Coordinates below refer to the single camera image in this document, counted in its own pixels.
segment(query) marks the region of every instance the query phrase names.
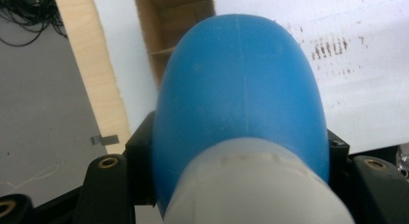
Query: blue rubber fingertip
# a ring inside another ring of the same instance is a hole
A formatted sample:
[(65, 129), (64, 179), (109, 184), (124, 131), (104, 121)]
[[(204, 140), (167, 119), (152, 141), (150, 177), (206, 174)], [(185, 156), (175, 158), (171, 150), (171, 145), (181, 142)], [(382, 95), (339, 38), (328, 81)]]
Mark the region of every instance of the blue rubber fingertip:
[(195, 156), (237, 137), (277, 143), (328, 182), (325, 119), (304, 53), (277, 23), (229, 14), (193, 27), (165, 71), (152, 140), (161, 212)]

